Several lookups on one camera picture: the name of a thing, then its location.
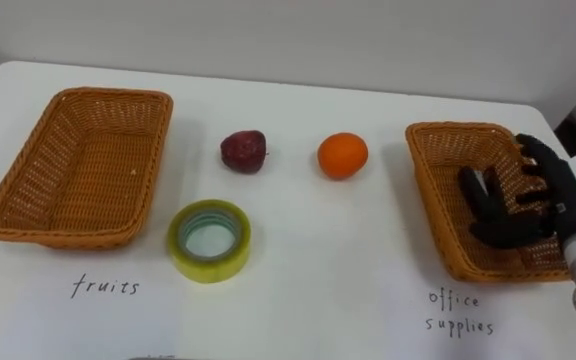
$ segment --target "handwriting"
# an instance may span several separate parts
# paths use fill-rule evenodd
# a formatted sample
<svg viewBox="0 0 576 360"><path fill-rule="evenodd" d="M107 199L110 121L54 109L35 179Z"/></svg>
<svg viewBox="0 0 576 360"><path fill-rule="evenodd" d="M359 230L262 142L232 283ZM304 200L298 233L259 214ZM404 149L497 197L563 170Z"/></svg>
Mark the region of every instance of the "handwriting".
<svg viewBox="0 0 576 360"><path fill-rule="evenodd" d="M442 313L452 313L459 311L474 311L479 307L479 299L459 294L452 289L441 287L437 292L428 293L428 301L436 305ZM425 321L426 330L442 330L451 338L461 339L466 334L484 334L490 336L494 332L491 323L481 322L472 317L464 316L458 319L435 319L427 318Z"/></svg>
<svg viewBox="0 0 576 360"><path fill-rule="evenodd" d="M106 282L95 282L95 281L85 281L86 274L84 273L81 276L81 279L75 283L72 295L70 296L71 299L75 298L75 295L81 292L94 292L94 293L121 293L127 295L135 295L137 293L137 288L139 287L139 283L129 283L123 282L120 283L118 280L114 282L106 281Z"/></svg>

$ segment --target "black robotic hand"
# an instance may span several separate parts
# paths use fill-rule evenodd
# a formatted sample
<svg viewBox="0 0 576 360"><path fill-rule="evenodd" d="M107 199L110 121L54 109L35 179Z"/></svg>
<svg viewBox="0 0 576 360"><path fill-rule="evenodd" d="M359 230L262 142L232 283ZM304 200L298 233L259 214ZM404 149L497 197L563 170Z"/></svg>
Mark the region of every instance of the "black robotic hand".
<svg viewBox="0 0 576 360"><path fill-rule="evenodd" d="M538 139L525 134L516 136L522 145L521 154L534 160L535 165L523 167L527 175L539 176L547 190L517 197L519 203L548 200L550 206L544 223L552 226L560 241L576 234L576 178L568 163Z"/></svg>
<svg viewBox="0 0 576 360"><path fill-rule="evenodd" d="M532 136L517 135L521 153L533 160L522 171L539 176L545 190L520 194L519 204L542 202L540 210L524 210L510 214L494 168L483 172L483 184L476 172L464 167L459 172L462 194L477 221L470 232L482 243L496 249L514 249L538 243L557 233L560 241L576 234L576 177L568 163L541 141Z"/></svg>

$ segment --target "basket rim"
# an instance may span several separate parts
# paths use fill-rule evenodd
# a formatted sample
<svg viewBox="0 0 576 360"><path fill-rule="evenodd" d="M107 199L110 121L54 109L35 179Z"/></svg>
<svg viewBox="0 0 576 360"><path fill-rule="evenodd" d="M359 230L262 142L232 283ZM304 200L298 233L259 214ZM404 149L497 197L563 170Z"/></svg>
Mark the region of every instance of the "basket rim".
<svg viewBox="0 0 576 360"><path fill-rule="evenodd" d="M73 94L113 94L113 95L133 95L135 97L139 96L151 96L157 98L160 103L163 104L161 114L158 116L160 117L161 121L157 134L155 135L158 138L157 145L152 146L151 153L150 153L150 164L148 168L148 176L146 176L144 182L140 185L140 194L138 197L137 205L135 206L135 211L132 215L132 218L120 227L112 228L112 229L105 229L105 230L97 230L97 231L70 231L64 229L56 229L56 230L33 230L33 229L17 229L14 227L1 227L0 226L0 235L6 237L13 237L14 240L11 241L19 241L19 242L37 242L37 243L44 243L44 241L38 241L35 238L39 237L70 237L70 238L96 238L96 239L104 239L109 237L116 237L117 235L126 234L126 235L134 235L143 223L145 222L144 212L148 207L148 204L151 202L151 198L153 195L153 180L157 176L158 168L160 166L160 161L157 161L157 154L161 153L163 149L158 149L163 147L163 143L165 142L165 136L159 136L162 132L165 135L166 129L168 128L168 124L172 117L172 110L174 101L172 97L162 91L156 90L141 90L141 89L126 89L126 88L106 88L106 87L74 87L74 88L67 88L59 91L55 94L44 111L42 112L39 121L31 131L30 135L26 139L24 145L19 150L15 160L13 160L8 172L4 175L2 180L0 181L0 208L3 204L3 199L8 196L11 191L11 184L14 183L14 180L23 172L23 169L27 166L29 161L29 154L31 153L32 149L37 145L36 140L43 134L45 131L46 125L49 122L49 118L51 117L52 113L57 110L59 105L62 104L62 100L65 96L73 95Z"/></svg>
<svg viewBox="0 0 576 360"><path fill-rule="evenodd" d="M428 162L426 161L425 157L420 156L421 155L421 150L420 150L420 144L417 140L417 133L421 130L426 130L426 129L464 129L467 128L469 130L480 130L480 131L490 131L490 130L497 130L500 133L507 135L509 138L513 138L513 134L510 130L508 130L507 128L498 125L498 124L494 124L494 123L486 123L486 122L456 122L456 121L444 121L444 122L419 122L419 123L414 123L409 125L406 128L406 141L410 144L410 146L412 147L412 149L417 153L418 155L418 161L421 162L421 165L424 169L424 171L426 171L427 169L430 168L430 166L428 165ZM428 176L427 177L428 183L430 184L431 188L432 188L432 197L434 197L437 201L437 203L440 206L441 209L441 213L444 217L447 224L447 227L450 231L450 234L452 235L452 237L454 239L458 239L458 235L457 235L457 231L455 230L455 227L453 226L452 221L449 221L449 216L448 216L448 210L446 209L446 206L444 204L444 201L441 199L441 196L439 196L439 187L437 186L437 183L435 181L435 179L432 176ZM457 250L459 251L459 256L460 258L464 261L465 263L465 267L461 267L461 271L465 272L467 274L470 275L475 275L475 276L485 276L485 277L489 277L489 278L508 278L509 275L501 270L487 270L487 269L482 269L478 266L476 266L468 256L464 256L465 254L465 249L462 246L461 242L459 241L454 241L453 245L457 247Z"/></svg>

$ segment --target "orange wicker basket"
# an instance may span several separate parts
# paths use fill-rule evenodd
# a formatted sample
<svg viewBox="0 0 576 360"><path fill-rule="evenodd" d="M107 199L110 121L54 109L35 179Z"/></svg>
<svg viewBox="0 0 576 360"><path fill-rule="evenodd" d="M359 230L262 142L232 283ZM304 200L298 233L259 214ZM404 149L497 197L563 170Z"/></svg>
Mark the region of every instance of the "orange wicker basket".
<svg viewBox="0 0 576 360"><path fill-rule="evenodd" d="M87 250L128 244L150 209L172 107L155 91L55 95L0 183L0 240Z"/></svg>
<svg viewBox="0 0 576 360"><path fill-rule="evenodd" d="M483 123L418 123L408 127L406 140L436 248L453 278L472 282L570 279L556 238L516 250L496 250L468 230L474 216L457 182L462 166L484 170L494 165L511 213L529 208L519 206L515 195L544 186L538 178L522 174L526 160L510 131Z"/></svg>

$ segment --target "white wall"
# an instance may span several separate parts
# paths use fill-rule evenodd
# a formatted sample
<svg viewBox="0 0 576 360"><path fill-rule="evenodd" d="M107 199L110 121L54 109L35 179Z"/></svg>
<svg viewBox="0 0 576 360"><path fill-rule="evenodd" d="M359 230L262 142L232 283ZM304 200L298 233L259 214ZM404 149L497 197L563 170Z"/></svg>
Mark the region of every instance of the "white wall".
<svg viewBox="0 0 576 360"><path fill-rule="evenodd" d="M0 0L13 58L528 103L554 125L576 0Z"/></svg>

